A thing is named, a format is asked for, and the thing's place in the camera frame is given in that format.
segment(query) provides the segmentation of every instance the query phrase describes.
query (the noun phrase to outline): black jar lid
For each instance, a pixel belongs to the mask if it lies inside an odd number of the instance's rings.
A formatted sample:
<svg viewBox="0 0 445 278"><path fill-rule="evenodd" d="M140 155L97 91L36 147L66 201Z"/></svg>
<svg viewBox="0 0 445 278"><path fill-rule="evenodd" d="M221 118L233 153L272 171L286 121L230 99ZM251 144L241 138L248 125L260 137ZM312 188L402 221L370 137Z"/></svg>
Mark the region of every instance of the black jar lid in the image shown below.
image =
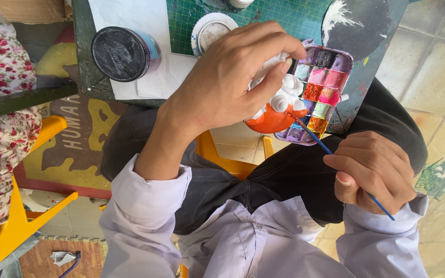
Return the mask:
<svg viewBox="0 0 445 278"><path fill-rule="evenodd" d="M147 71L148 50L143 40L130 29L106 27L92 39L92 59L110 79L130 82Z"/></svg>

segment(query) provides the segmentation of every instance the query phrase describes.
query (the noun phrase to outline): shirt sleeve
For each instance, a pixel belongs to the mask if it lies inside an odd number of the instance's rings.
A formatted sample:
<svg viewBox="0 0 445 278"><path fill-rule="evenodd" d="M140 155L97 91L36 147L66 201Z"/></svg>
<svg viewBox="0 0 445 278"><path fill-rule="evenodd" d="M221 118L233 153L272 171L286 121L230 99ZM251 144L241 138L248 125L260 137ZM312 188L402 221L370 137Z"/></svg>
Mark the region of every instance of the shirt sleeve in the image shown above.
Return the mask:
<svg viewBox="0 0 445 278"><path fill-rule="evenodd" d="M171 242L191 168L174 180L144 180L135 155L111 183L113 197L99 220L108 245L101 277L173 277L181 254Z"/></svg>
<svg viewBox="0 0 445 278"><path fill-rule="evenodd" d="M394 215L395 221L346 204L345 234L336 242L340 262L357 278L428 277L418 252L416 227L428 203L427 196L417 193Z"/></svg>

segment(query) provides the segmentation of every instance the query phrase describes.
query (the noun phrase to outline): white long-sleeve shirt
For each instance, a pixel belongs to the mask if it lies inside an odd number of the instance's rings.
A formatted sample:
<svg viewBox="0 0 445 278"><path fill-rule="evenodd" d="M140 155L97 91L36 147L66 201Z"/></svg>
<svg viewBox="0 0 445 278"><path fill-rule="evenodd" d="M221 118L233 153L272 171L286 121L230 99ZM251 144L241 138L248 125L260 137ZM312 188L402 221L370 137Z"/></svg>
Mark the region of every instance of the white long-sleeve shirt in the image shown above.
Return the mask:
<svg viewBox="0 0 445 278"><path fill-rule="evenodd" d="M175 212L189 190L191 168L175 180L144 180L138 155L113 180L113 198L99 225L108 243L101 277L173 277L180 261L197 277L427 277L418 253L418 219L428 197L418 193L391 221L354 205L344 209L340 263L310 244L323 229L296 196L250 214L227 200L202 226L170 240Z"/></svg>

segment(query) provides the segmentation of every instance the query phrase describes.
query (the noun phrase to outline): paintbrush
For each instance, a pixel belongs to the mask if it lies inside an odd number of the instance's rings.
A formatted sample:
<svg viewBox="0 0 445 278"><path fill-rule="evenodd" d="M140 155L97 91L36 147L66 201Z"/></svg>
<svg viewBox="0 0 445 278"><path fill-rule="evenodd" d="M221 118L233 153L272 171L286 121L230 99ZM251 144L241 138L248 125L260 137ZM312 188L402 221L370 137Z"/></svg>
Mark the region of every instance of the paintbrush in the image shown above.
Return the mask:
<svg viewBox="0 0 445 278"><path fill-rule="evenodd" d="M322 147L322 149L324 149L328 154L333 154L331 152L331 150L328 147L326 147L324 145L324 143L322 143L322 141L317 137L317 135L313 134L313 132L308 127L306 127L306 125L299 118L295 117L292 113L289 113L289 115L293 119L295 119L295 121L300 126L302 126L302 128L306 131L306 133L308 133L310 135L310 137L312 137L315 140L315 142L317 142L317 144L319 144L319 146ZM384 208L384 206L381 205L380 202L374 197L374 195L368 193L367 191L365 191L365 192L372 198L372 200L374 200L374 202L380 207L380 209L382 209L384 211L384 213L386 213L387 216L389 216L389 218L391 218L391 220L393 220L393 221L395 220L394 217L392 217L392 215L386 210L386 208Z"/></svg>

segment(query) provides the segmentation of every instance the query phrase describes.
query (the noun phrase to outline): right hand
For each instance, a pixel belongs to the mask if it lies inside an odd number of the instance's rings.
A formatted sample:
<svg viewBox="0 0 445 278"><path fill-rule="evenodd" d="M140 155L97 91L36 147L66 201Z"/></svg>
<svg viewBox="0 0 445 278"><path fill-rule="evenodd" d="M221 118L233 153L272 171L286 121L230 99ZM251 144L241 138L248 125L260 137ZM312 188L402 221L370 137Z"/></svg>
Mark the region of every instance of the right hand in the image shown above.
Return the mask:
<svg viewBox="0 0 445 278"><path fill-rule="evenodd" d="M343 203L385 214L368 192L394 215L416 197L408 155L396 143L373 131L347 136L334 155L324 156L324 163L339 170L334 192Z"/></svg>
<svg viewBox="0 0 445 278"><path fill-rule="evenodd" d="M306 58L302 43L275 21L232 30L205 51L179 89L160 107L158 118L175 121L193 137L251 118L281 88L291 59L277 64L251 91L248 84L263 64L280 52Z"/></svg>

